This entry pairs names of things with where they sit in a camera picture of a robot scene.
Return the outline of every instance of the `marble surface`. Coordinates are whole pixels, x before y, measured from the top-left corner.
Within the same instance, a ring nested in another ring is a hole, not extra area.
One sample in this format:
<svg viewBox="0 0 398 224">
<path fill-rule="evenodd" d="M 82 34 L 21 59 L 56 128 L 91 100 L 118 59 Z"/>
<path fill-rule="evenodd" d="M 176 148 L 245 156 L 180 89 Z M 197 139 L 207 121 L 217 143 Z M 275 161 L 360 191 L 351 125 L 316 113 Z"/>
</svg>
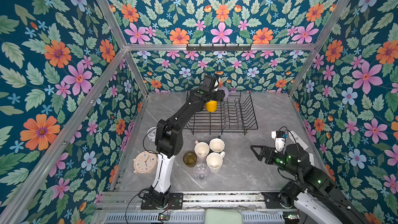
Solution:
<svg viewBox="0 0 398 224">
<path fill-rule="evenodd" d="M 209 143 L 218 134 L 195 133 L 183 131 L 184 145 L 176 156 L 171 175 L 171 191 L 251 191 L 279 190 L 288 181 L 277 172 L 277 167 L 267 165 L 257 160 L 250 149 L 251 145 L 266 145 L 274 147 L 271 131 L 277 131 L 286 126 L 307 142 L 307 134 L 297 116 L 291 99 L 285 93 L 251 93 L 258 130 L 243 133 L 224 133 L 221 139 L 225 142 L 225 157 L 221 170 L 217 174 L 210 173 L 203 181 L 197 181 L 193 169 L 183 162 L 183 155 L 195 147 L 195 140 Z M 142 139 L 150 127 L 156 126 L 160 119 L 166 120 L 172 116 L 185 102 L 186 93 L 150 94 L 145 108 L 135 143 L 132 144 L 132 154 L 119 191 L 140 191 L 149 187 L 155 177 L 155 172 L 149 175 L 133 173 L 133 159 L 142 151 Z M 308 152 L 316 154 L 311 143 L 307 142 Z M 145 147 L 156 150 L 154 142 L 145 139 Z M 315 166 L 321 167 L 321 161 L 315 155 Z"/>
</svg>

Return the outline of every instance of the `white cup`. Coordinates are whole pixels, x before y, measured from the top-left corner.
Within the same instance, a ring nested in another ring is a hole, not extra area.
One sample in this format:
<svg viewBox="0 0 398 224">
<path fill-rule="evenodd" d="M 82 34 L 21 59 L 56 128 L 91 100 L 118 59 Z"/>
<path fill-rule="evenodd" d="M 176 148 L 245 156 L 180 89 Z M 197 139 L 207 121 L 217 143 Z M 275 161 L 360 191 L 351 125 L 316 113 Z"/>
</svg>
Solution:
<svg viewBox="0 0 398 224">
<path fill-rule="evenodd" d="M 220 138 L 213 138 L 210 141 L 209 147 L 214 152 L 222 152 L 224 150 L 225 144 Z"/>
<path fill-rule="evenodd" d="M 224 156 L 225 152 L 221 153 L 212 152 L 207 156 L 206 163 L 211 172 L 217 173 L 220 171 L 222 166 L 222 158 Z"/>
<path fill-rule="evenodd" d="M 210 152 L 210 147 L 207 143 L 205 142 L 199 142 L 199 141 L 195 141 L 195 154 L 197 157 L 197 160 L 199 161 L 205 161 L 207 155 Z"/>
</svg>

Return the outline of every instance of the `glass cup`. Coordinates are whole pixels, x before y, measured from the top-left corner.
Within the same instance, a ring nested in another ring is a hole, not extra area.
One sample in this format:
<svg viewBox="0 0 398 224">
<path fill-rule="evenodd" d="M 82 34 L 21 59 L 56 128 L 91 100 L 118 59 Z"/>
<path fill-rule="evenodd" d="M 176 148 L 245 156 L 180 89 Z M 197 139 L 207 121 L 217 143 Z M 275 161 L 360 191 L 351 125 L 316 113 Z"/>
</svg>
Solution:
<svg viewBox="0 0 398 224">
<path fill-rule="evenodd" d="M 209 167 L 205 163 L 198 163 L 195 165 L 194 174 L 197 180 L 205 180 L 209 175 Z"/>
</svg>

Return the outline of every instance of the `black wire dish rack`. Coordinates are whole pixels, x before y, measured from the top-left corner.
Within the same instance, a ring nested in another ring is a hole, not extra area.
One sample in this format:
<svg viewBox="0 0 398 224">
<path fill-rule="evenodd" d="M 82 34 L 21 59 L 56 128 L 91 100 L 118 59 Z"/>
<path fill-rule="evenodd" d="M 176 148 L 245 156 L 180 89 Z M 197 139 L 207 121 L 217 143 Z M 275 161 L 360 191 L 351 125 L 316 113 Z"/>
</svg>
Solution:
<svg viewBox="0 0 398 224">
<path fill-rule="evenodd" d="M 229 92 L 226 101 L 217 102 L 217 110 L 208 112 L 206 106 L 197 112 L 187 123 L 185 129 L 210 134 L 233 132 L 246 135 L 248 130 L 257 130 L 251 93 L 245 91 Z"/>
</svg>

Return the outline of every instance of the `pink flower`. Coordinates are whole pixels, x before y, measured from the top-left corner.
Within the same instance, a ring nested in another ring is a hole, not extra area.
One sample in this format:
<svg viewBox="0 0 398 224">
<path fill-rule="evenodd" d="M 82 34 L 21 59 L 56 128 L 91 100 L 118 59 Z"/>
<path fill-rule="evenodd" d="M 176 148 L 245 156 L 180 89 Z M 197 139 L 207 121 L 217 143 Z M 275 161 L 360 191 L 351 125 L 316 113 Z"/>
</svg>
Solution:
<svg viewBox="0 0 398 224">
<path fill-rule="evenodd" d="M 69 186 L 67 186 L 68 183 L 69 183 L 69 179 L 66 179 L 64 182 L 64 179 L 61 177 L 59 179 L 59 185 L 52 186 L 51 189 L 54 192 L 54 194 L 52 195 L 53 200 L 55 198 L 57 198 L 57 196 L 59 196 L 60 199 L 62 199 L 64 197 L 64 192 L 69 191 Z"/>
<path fill-rule="evenodd" d="M 347 127 L 346 132 L 348 132 L 348 133 L 351 132 L 351 135 L 354 135 L 354 134 L 355 134 L 355 131 L 358 131 L 358 130 L 359 130 L 359 128 L 356 127 L 356 125 L 357 125 L 357 122 L 356 122 L 356 121 L 353 122 L 353 121 L 351 121 L 351 120 L 348 120 L 348 124 L 347 124 L 347 123 L 344 124 L 344 126 Z"/>
<path fill-rule="evenodd" d="M 358 68 L 361 68 L 361 66 L 362 66 L 362 63 L 364 62 L 365 60 L 364 59 L 362 59 L 362 55 L 360 55 L 360 56 L 358 56 L 358 57 L 354 57 L 354 61 L 353 62 L 351 62 L 351 65 L 353 65 L 353 68 L 354 69 L 356 69 L 357 67 Z"/>
<path fill-rule="evenodd" d="M 98 125 L 96 124 L 95 121 L 93 121 L 93 122 L 88 122 L 88 127 L 87 127 L 87 129 L 86 129 L 86 132 L 90 132 L 90 136 L 92 136 L 92 135 L 93 135 L 93 132 L 94 132 L 94 133 L 97 133 L 97 127 L 98 127 Z"/>
<path fill-rule="evenodd" d="M 272 50 L 272 51 L 271 51 L 271 50 L 262 50 L 261 52 L 262 52 L 262 53 L 261 53 L 260 56 L 261 56 L 261 57 L 264 56 L 265 59 L 268 59 L 268 57 L 274 55 L 273 50 Z"/>
<path fill-rule="evenodd" d="M 213 40 L 211 42 L 218 42 L 218 41 L 220 41 L 220 43 L 222 43 L 222 41 L 226 43 L 230 42 L 229 37 L 227 36 L 232 33 L 232 29 L 225 29 L 224 22 L 220 22 L 218 24 L 218 30 L 212 29 L 210 30 L 210 32 L 213 35 L 215 35 L 215 37 L 213 37 Z"/>
<path fill-rule="evenodd" d="M 240 24 L 238 25 L 238 28 L 240 28 L 240 31 L 248 29 L 249 23 L 247 22 L 247 20 L 240 21 L 239 23 Z"/>
<path fill-rule="evenodd" d="M 115 97 L 117 95 L 117 88 L 115 87 L 115 85 L 113 85 L 112 87 L 110 87 L 110 89 L 111 89 L 111 95 Z"/>
<path fill-rule="evenodd" d="M 69 85 L 74 84 L 72 88 L 73 95 L 78 95 L 80 93 L 80 88 L 82 88 L 84 93 L 88 93 L 91 89 L 91 83 L 88 79 L 90 79 L 93 74 L 90 71 L 84 72 L 84 65 L 82 62 L 77 63 L 77 70 L 72 65 L 68 65 L 68 70 L 73 76 L 65 76 L 64 81 Z"/>
<path fill-rule="evenodd" d="M 61 81 L 61 85 L 57 84 L 55 85 L 55 87 L 57 87 L 57 95 L 61 95 L 63 98 L 67 97 L 67 94 L 70 94 L 70 90 L 68 90 L 70 88 L 70 85 L 65 85 L 64 81 Z"/>
<path fill-rule="evenodd" d="M 199 56 L 197 51 L 186 51 L 186 50 L 184 50 L 184 53 L 186 53 L 185 58 L 186 59 L 191 58 L 192 61 L 195 60 L 195 57 Z"/>
<path fill-rule="evenodd" d="M 180 54 L 178 53 L 178 50 L 171 50 L 171 51 L 167 51 L 167 57 L 172 57 L 172 59 L 174 60 L 176 57 L 180 57 Z"/>
<path fill-rule="evenodd" d="M 54 167 L 52 167 L 49 174 L 50 177 L 53 177 L 55 175 L 55 173 L 57 172 L 57 167 L 58 169 L 65 169 L 65 163 L 62 161 L 65 160 L 68 157 L 68 155 L 69 155 L 68 152 L 62 153 L 61 157 L 58 158 L 58 162 L 54 165 Z"/>
<path fill-rule="evenodd" d="M 130 42 L 131 43 L 136 43 L 138 41 L 139 44 L 144 44 L 144 41 L 150 41 L 150 38 L 146 35 L 144 35 L 145 33 L 145 28 L 144 27 L 140 27 L 137 30 L 137 26 L 135 26 L 135 24 L 133 24 L 132 22 L 130 23 L 130 28 L 129 29 L 125 29 L 125 32 L 127 35 L 132 36 L 130 37 Z"/>
<path fill-rule="evenodd" d="M 257 53 L 256 50 L 251 50 L 251 51 L 245 51 L 242 54 L 242 57 L 246 57 L 246 61 L 249 60 L 250 58 L 254 58 L 254 54 Z"/>
<path fill-rule="evenodd" d="M 384 182 L 384 186 L 386 186 L 387 188 L 391 187 L 391 193 L 395 194 L 398 191 L 398 181 L 396 181 L 394 174 L 391 174 L 390 177 L 386 175 L 384 176 L 384 180 L 386 180 L 386 182 Z"/>
<path fill-rule="evenodd" d="M 326 153 L 326 150 L 328 149 L 324 144 L 321 144 L 321 147 L 319 148 L 322 152 L 322 154 Z"/>
<path fill-rule="evenodd" d="M 205 22 L 204 21 L 201 22 L 200 20 L 198 20 L 198 22 L 195 23 L 195 26 L 197 30 L 203 30 L 203 28 L 206 27 Z"/>
<path fill-rule="evenodd" d="M 156 32 L 156 30 L 153 30 L 152 26 L 145 27 L 145 34 L 149 34 L 149 37 L 156 37 L 155 32 Z"/>
<path fill-rule="evenodd" d="M 368 94 L 370 92 L 371 84 L 378 86 L 383 83 L 380 77 L 374 76 L 375 74 L 380 72 L 382 65 L 381 64 L 374 65 L 370 70 L 369 67 L 370 67 L 369 62 L 365 61 L 362 63 L 361 67 L 362 72 L 360 72 L 359 70 L 352 72 L 352 76 L 356 79 L 359 79 L 356 82 L 354 82 L 354 85 L 352 87 L 360 88 L 363 84 L 362 91 L 365 94 Z"/>
<path fill-rule="evenodd" d="M 169 66 L 170 66 L 169 60 L 163 59 L 163 61 L 162 61 L 162 67 L 168 68 Z"/>
<path fill-rule="evenodd" d="M 322 91 L 323 91 L 322 94 L 325 95 L 326 97 L 329 96 L 331 94 L 330 89 L 331 89 L 331 87 L 326 85 L 324 88 L 322 88 Z"/>
<path fill-rule="evenodd" d="M 314 27 L 314 22 L 311 22 L 309 25 L 307 25 L 307 28 L 304 28 L 303 26 L 300 26 L 298 28 L 299 34 L 295 35 L 292 40 L 297 41 L 297 43 L 303 43 L 305 42 L 311 42 L 312 41 L 312 35 L 318 33 L 319 29 L 312 29 Z"/>
<path fill-rule="evenodd" d="M 236 59 L 235 62 L 232 62 L 232 67 L 234 67 L 234 68 L 242 67 L 241 63 L 242 63 L 242 61 L 238 61 Z"/>
<path fill-rule="evenodd" d="M 278 63 L 279 63 L 279 61 L 277 59 L 273 59 L 273 60 L 271 60 L 271 62 L 269 64 L 271 67 L 273 67 L 273 66 L 277 66 Z"/>
<path fill-rule="evenodd" d="M 320 69 L 320 67 L 324 64 L 324 62 L 322 61 L 324 58 L 324 55 L 316 55 L 316 58 L 314 59 L 314 68 L 316 68 L 317 70 Z"/>
<path fill-rule="evenodd" d="M 78 131 L 80 131 L 80 130 L 82 129 L 82 127 L 83 127 L 83 125 L 81 124 L 81 125 L 79 126 L 79 128 L 77 128 L 75 134 L 74 134 L 73 137 L 70 139 L 70 143 L 71 143 L 71 144 L 74 143 L 75 137 L 77 137 L 77 138 L 81 138 L 81 137 L 82 137 L 82 134 L 81 134 L 80 132 L 78 132 Z"/>
<path fill-rule="evenodd" d="M 297 33 L 297 29 L 298 29 L 298 27 L 295 27 L 293 25 L 290 29 L 287 30 L 287 36 L 291 36 L 292 37 L 294 34 Z"/>
<path fill-rule="evenodd" d="M 397 162 L 398 162 L 398 146 L 397 146 L 396 144 L 393 145 L 393 146 L 392 146 L 392 150 L 393 150 L 394 152 L 392 152 L 392 151 L 390 151 L 390 150 L 385 150 L 385 151 L 384 151 L 384 153 L 385 153 L 387 156 L 392 157 L 392 158 L 390 158 L 390 159 L 387 161 L 387 164 L 390 165 L 390 166 L 394 166 L 394 165 L 396 165 Z"/>
<path fill-rule="evenodd" d="M 198 67 L 200 67 L 200 68 L 204 68 L 204 67 L 207 67 L 207 64 L 208 62 L 206 62 L 205 61 L 205 59 L 202 59 L 202 61 L 198 61 Z"/>
<path fill-rule="evenodd" d="M 91 66 L 94 63 L 91 61 L 91 57 L 83 56 L 82 63 L 84 64 L 84 68 L 91 69 Z"/>
<path fill-rule="evenodd" d="M 336 72 L 333 71 L 334 65 L 330 66 L 326 65 L 326 69 L 322 72 L 322 74 L 324 74 L 324 80 L 328 79 L 329 81 L 331 81 L 331 76 L 335 75 Z"/>
<path fill-rule="evenodd" d="M 365 136 L 366 137 L 370 137 L 372 136 L 372 141 L 376 144 L 379 142 L 379 138 L 383 139 L 383 140 L 387 140 L 387 135 L 381 131 L 385 131 L 387 130 L 387 125 L 386 124 L 381 124 L 379 126 L 377 126 L 378 122 L 377 119 L 373 118 L 372 119 L 372 125 L 370 125 L 369 123 L 364 123 L 363 126 L 370 130 L 370 131 L 366 131 L 365 132 Z"/>
</svg>

